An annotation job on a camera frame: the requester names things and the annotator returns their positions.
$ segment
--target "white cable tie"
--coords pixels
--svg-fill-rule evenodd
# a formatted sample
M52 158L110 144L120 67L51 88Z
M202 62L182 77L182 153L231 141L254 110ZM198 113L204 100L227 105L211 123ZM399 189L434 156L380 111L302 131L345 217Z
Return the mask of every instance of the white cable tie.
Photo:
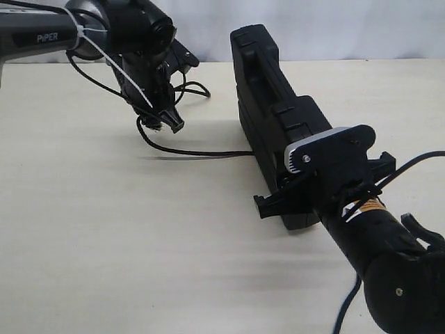
M140 93L140 95L143 97L143 99L147 102L148 106L150 108L153 108L152 104L150 103L150 101L147 99L147 97L145 96L143 90L138 86L138 84L136 82L134 82L134 80L127 74L125 73L125 71L120 68L120 66L118 64L116 64L116 62L108 55L106 54L106 52L104 50L102 50L102 48L97 45L95 42L93 42L91 40L91 38L89 38L84 31L103 31L103 30L99 30L99 29L92 29L92 28L85 28L84 26L80 25L77 21L76 18L74 17L74 15L71 13L71 11L68 8L63 8L63 10L65 12L67 12L67 14L71 17L72 21L74 22L74 25L76 26L77 29L77 41L76 41L76 47L77 48L80 44L80 39L83 38L85 40L87 40L98 52L100 52L100 54L110 62L111 65L114 66L114 68L116 70L118 70L119 72L122 73L122 75L129 81L129 83L131 83L131 85L134 86L134 88Z

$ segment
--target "white table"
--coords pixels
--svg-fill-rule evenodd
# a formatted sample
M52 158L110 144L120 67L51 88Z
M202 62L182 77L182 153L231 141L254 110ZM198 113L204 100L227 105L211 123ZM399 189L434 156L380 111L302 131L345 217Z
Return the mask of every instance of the white table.
M116 87L103 64L88 73ZM333 126L365 123L399 165L445 148L445 61L283 63ZM189 79L178 134L158 143L243 150L232 64ZM354 272L321 224L261 220L252 157L190 160L148 147L123 101L68 65L7 65L0 90L0 333L327 334ZM445 161L413 168L383 199L445 233ZM381 333L360 292L342 333Z

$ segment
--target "white wall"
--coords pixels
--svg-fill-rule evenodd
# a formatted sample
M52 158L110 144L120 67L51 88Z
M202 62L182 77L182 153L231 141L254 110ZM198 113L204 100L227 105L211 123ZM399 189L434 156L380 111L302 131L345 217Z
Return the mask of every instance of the white wall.
M59 0L34 1L62 6ZM229 34L265 24L282 60L445 58L444 0L154 0L202 61L230 61ZM26 61L65 61L63 54Z

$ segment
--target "yellow label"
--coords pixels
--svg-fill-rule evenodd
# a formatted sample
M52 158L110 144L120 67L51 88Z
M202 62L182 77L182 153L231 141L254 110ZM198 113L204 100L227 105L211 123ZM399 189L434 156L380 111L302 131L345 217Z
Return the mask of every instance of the yellow label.
M358 201L356 202L352 202L349 203L348 205L346 205L343 208L343 212L342 212L342 217L345 216L347 213L349 213L349 211L358 203ZM355 211L352 216L350 218L348 218L347 221L351 221L353 218L357 217L359 214L362 214L363 212L367 212L367 211L371 211L371 210L385 210L386 211L386 207L379 201L376 199L372 199L369 200L368 202L364 203L357 211Z

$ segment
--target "black plastic case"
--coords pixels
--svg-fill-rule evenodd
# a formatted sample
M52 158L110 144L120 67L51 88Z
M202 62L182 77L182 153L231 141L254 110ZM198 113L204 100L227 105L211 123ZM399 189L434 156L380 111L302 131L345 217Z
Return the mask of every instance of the black plastic case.
M262 24L230 34L239 118L271 193L289 178L287 145L331 129L310 96L297 96L280 69L279 49ZM288 230L319 222L315 214L281 216Z

